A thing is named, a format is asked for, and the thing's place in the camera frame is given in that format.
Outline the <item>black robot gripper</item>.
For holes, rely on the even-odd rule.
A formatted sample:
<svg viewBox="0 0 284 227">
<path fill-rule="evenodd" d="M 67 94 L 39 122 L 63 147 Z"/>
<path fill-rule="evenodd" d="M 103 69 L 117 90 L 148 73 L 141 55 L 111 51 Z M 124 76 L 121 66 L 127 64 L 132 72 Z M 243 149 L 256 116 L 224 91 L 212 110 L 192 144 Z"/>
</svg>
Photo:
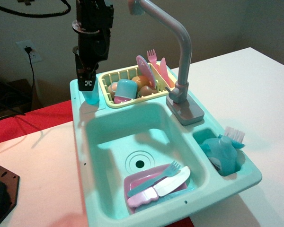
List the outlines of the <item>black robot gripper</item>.
<svg viewBox="0 0 284 227">
<path fill-rule="evenodd" d="M 82 67 L 77 70 L 79 91 L 94 90 L 98 63 L 108 59 L 113 19 L 114 6 L 108 0 L 76 1 L 72 29 L 78 34 L 78 48 L 74 52 Z"/>
</svg>

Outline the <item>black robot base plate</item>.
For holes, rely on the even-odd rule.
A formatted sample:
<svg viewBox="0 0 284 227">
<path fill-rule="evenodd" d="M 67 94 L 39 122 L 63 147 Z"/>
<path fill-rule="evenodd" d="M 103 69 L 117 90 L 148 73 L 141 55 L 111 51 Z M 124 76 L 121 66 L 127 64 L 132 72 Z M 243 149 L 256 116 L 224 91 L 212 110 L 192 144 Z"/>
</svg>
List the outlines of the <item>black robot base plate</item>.
<svg viewBox="0 0 284 227">
<path fill-rule="evenodd" d="M 20 177 L 0 166 L 0 224 L 15 208 Z"/>
</svg>

